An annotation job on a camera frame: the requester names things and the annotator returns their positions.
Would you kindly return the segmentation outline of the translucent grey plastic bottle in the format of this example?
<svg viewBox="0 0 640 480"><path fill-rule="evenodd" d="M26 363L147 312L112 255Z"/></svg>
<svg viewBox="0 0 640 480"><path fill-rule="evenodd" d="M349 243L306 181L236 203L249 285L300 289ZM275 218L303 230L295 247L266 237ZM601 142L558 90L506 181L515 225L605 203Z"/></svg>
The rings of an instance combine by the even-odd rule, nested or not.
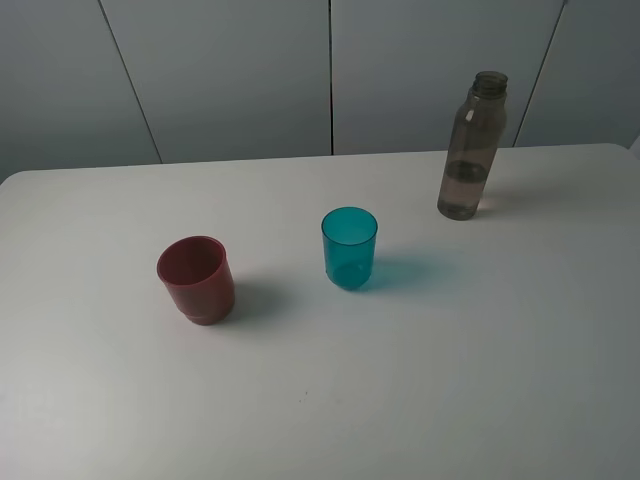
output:
<svg viewBox="0 0 640 480"><path fill-rule="evenodd" d="M506 125L507 84L503 73L477 73L456 112L437 201L447 218L476 214Z"/></svg>

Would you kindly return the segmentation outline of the teal transparent plastic cup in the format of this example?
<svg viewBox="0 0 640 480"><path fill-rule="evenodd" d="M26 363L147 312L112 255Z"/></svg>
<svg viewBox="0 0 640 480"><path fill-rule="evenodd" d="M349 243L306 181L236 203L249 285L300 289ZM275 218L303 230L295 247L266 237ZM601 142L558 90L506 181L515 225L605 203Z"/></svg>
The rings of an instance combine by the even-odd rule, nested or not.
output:
<svg viewBox="0 0 640 480"><path fill-rule="evenodd" d="M344 290L357 290L370 278L378 223L359 207L345 206L327 213L321 222L325 272Z"/></svg>

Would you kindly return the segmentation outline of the red plastic cup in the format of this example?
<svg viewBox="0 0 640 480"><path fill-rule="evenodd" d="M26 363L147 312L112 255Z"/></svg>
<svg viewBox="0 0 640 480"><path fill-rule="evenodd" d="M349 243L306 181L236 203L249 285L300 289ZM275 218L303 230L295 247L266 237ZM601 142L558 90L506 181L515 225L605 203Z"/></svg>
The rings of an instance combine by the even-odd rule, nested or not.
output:
<svg viewBox="0 0 640 480"><path fill-rule="evenodd" d="M235 286L226 249L212 237L180 239L160 255L157 275L175 306L192 323L222 322L235 304Z"/></svg>

